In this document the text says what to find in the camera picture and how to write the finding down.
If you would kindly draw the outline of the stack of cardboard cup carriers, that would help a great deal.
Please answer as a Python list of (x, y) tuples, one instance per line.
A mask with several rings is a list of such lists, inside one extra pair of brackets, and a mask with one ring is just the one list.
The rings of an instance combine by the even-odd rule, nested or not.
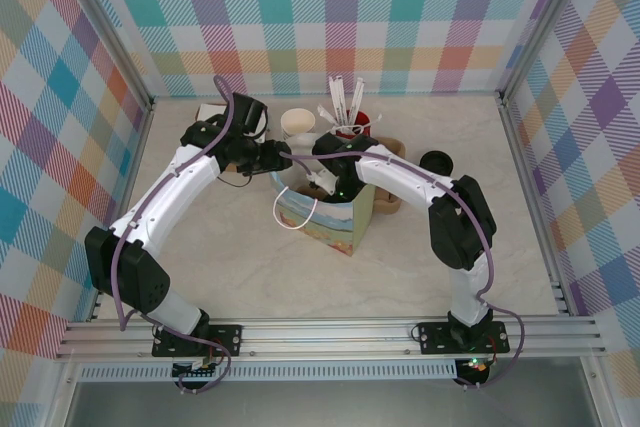
[[(400, 140), (391, 137), (376, 137), (376, 140), (386, 147), (391, 153), (404, 159), (406, 155), (406, 147)], [(401, 205), (402, 201), (397, 196), (391, 194), (389, 191), (377, 187), (375, 190), (373, 211), (384, 215), (395, 214)]]

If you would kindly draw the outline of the small green circuit board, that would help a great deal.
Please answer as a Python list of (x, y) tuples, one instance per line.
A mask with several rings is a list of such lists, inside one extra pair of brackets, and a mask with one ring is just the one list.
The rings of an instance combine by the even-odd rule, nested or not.
[(218, 364), (216, 362), (205, 363), (203, 360), (174, 362), (171, 375), (184, 382), (205, 382), (213, 380), (217, 375)]

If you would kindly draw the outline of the printed paper gift bag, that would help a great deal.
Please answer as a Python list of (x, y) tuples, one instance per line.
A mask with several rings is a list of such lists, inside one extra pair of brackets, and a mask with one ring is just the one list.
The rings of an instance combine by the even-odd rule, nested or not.
[(328, 195), (320, 201), (297, 193), (296, 189), (303, 185), (316, 187), (309, 182), (306, 175), (325, 168), (320, 163), (321, 160), (350, 157), (359, 153), (315, 156), (312, 154), (312, 148), (321, 136), (323, 135), (305, 133), (286, 140), (291, 154), (302, 156), (304, 159), (294, 162), (284, 171), (270, 175), (271, 186), (276, 194), (272, 215), (276, 223), (284, 229), (299, 230), (351, 256), (369, 226), (375, 188), (362, 181), (364, 187), (353, 200), (328, 200)]

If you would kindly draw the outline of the small circuit board with lights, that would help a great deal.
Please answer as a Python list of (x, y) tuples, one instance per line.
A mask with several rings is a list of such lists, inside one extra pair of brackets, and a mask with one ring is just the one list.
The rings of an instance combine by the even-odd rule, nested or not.
[(492, 361), (487, 358), (472, 357), (456, 361), (459, 377), (488, 374)]

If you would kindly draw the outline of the stack of paper cups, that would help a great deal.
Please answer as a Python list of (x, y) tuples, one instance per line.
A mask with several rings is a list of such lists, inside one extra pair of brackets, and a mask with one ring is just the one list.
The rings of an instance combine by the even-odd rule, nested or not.
[(280, 126), (284, 139), (311, 133), (316, 125), (314, 114), (304, 108), (293, 108), (285, 111), (280, 118)]

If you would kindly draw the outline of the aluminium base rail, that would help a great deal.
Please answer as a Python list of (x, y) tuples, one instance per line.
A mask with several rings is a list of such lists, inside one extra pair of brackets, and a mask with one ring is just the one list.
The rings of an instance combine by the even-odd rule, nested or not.
[[(502, 316), (510, 358), (522, 345), (523, 358), (601, 357), (604, 338), (590, 317), (526, 316), (525, 335), (519, 324)], [(416, 326), (422, 320), (396, 318), (338, 319), (214, 319), (214, 324), (242, 327), (238, 358), (242, 361), (387, 360), (420, 357), (428, 340)], [(151, 326), (141, 319), (120, 331), (113, 319), (67, 326), (58, 361), (150, 361), (154, 342)]]

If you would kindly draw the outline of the aluminium frame post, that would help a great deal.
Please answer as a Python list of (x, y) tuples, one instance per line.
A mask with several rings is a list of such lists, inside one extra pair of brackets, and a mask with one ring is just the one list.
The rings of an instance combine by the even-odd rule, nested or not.
[(499, 106), (506, 106), (531, 69), (569, 0), (525, 0), (503, 55), (495, 83)]
[(153, 107), (153, 98), (145, 86), (134, 62), (131, 60), (113, 23), (100, 0), (79, 0), (86, 11), (86, 15), (96, 29), (100, 39), (105, 43), (107, 50), (113, 56), (116, 66), (120, 69), (124, 80), (131, 88), (134, 96), (147, 111)]

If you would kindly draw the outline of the red cup of stirrers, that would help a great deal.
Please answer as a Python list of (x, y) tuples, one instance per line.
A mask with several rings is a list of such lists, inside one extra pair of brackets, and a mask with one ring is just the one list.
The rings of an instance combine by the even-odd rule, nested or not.
[(354, 137), (364, 134), (371, 135), (371, 120), (363, 112), (359, 112), (356, 116), (355, 123), (346, 127), (336, 127), (332, 132), (338, 137), (344, 139), (353, 139)]

